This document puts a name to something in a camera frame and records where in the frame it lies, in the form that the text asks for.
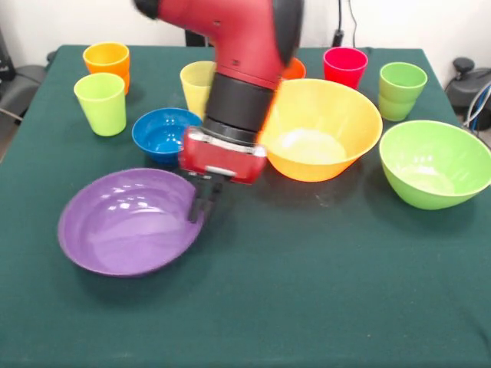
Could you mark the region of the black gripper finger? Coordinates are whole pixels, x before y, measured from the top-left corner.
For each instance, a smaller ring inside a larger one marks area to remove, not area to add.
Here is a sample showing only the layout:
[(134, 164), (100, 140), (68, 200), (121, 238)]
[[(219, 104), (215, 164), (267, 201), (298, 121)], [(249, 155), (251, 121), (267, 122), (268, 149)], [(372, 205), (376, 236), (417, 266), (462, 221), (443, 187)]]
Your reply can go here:
[(214, 205), (216, 204), (222, 193), (223, 186), (224, 186), (223, 182), (219, 180), (214, 181), (213, 184), (211, 185), (210, 192), (205, 202), (203, 203), (204, 215), (209, 215), (213, 210)]
[(195, 192), (193, 194), (193, 200), (191, 201), (191, 206), (188, 212), (188, 221), (191, 223), (196, 223), (199, 218), (199, 214), (202, 208), (203, 191), (204, 191), (204, 179), (196, 178), (193, 182)]

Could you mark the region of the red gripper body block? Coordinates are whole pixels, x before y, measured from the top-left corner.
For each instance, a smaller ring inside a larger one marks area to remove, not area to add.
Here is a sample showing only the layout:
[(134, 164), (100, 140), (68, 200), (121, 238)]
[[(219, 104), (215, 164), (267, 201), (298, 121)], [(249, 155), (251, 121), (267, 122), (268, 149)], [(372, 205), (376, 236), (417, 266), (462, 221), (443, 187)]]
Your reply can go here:
[(187, 128), (180, 167), (207, 175), (220, 174), (232, 182), (253, 184), (265, 167), (266, 151), (261, 145), (241, 146), (205, 134), (200, 128)]

